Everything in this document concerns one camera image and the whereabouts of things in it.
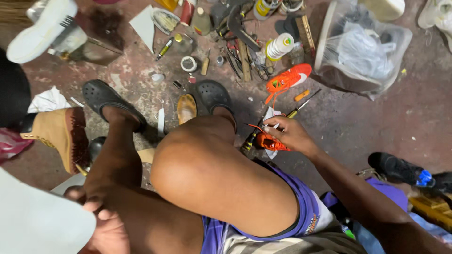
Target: black crocs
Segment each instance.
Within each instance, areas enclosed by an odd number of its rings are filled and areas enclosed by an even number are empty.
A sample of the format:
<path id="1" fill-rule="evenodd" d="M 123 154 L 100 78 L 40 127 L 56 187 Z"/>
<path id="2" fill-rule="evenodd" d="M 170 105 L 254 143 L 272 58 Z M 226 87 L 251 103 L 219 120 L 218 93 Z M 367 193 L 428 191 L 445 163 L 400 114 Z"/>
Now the black crocs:
<path id="1" fill-rule="evenodd" d="M 233 114 L 231 98 L 226 88 L 220 83 L 213 80 L 203 80 L 196 83 L 196 91 L 210 114 L 213 114 L 215 107 L 224 107 Z"/>
<path id="2" fill-rule="evenodd" d="M 102 114 L 102 108 L 104 106 L 114 106 L 129 111 L 140 120 L 140 127 L 134 132 L 144 132 L 146 129 L 147 122 L 144 116 L 102 80 L 90 80 L 86 82 L 83 85 L 83 97 L 89 107 L 106 122 L 108 121 Z"/>

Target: tan work boot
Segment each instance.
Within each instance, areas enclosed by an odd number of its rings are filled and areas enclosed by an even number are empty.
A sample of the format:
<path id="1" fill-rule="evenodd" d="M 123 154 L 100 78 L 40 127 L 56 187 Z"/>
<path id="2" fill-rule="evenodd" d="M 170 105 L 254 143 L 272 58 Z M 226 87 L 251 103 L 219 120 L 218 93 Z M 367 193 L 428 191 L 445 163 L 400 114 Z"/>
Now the tan work boot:
<path id="1" fill-rule="evenodd" d="M 179 125 L 196 117 L 196 102 L 190 94 L 184 94 L 177 102 L 177 117 L 179 117 Z"/>
<path id="2" fill-rule="evenodd" d="M 40 112 L 26 117 L 20 136 L 38 139 L 56 148 L 66 171 L 76 174 L 79 172 L 76 165 L 84 168 L 89 163 L 85 125 L 85 115 L 80 107 Z"/>

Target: scissors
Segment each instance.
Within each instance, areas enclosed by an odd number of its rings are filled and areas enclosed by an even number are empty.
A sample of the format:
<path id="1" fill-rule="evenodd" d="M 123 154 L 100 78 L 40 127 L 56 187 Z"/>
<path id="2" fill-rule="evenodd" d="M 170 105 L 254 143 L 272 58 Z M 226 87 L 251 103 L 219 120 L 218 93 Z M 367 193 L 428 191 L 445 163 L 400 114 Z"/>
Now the scissors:
<path id="1" fill-rule="evenodd" d="M 257 74 L 259 74 L 259 78 L 262 79 L 262 81 L 269 81 L 270 75 L 275 73 L 275 68 L 273 66 L 267 67 L 261 63 L 259 63 L 259 59 L 257 57 L 257 54 L 255 51 L 253 51 L 251 48 L 248 47 L 248 51 L 250 52 L 252 65 L 256 67 Z"/>

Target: orange sneaker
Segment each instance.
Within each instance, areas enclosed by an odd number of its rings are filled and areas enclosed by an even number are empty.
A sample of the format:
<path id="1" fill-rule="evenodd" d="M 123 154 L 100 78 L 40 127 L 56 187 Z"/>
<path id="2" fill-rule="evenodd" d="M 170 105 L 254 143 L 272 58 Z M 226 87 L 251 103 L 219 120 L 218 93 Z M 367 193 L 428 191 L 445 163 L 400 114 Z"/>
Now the orange sneaker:
<path id="1" fill-rule="evenodd" d="M 309 64 L 299 64 L 272 78 L 267 83 L 267 91 L 270 92 L 270 95 L 265 100 L 265 104 L 268 104 L 273 96 L 275 96 L 273 101 L 274 108 L 276 97 L 289 88 L 305 81 L 309 77 L 309 74 L 311 74 L 311 71 L 312 68 Z"/>

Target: wooden brush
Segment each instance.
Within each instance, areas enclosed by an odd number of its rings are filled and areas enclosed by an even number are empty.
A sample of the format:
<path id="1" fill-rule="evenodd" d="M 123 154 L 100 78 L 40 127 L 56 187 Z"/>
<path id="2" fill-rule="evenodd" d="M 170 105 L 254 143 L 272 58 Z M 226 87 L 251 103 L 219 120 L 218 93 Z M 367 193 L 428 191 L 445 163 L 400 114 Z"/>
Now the wooden brush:
<path id="1" fill-rule="evenodd" d="M 303 49 L 305 53 L 311 52 L 311 56 L 315 56 L 315 45 L 312 39 L 311 27 L 309 26 L 308 17 L 303 15 L 301 18 L 295 19 L 297 23 L 298 32 L 300 33 L 300 39 L 303 43 Z"/>
<path id="2" fill-rule="evenodd" d="M 1 0 L 0 25 L 32 25 L 32 21 L 25 15 L 31 5 L 32 0 Z"/>

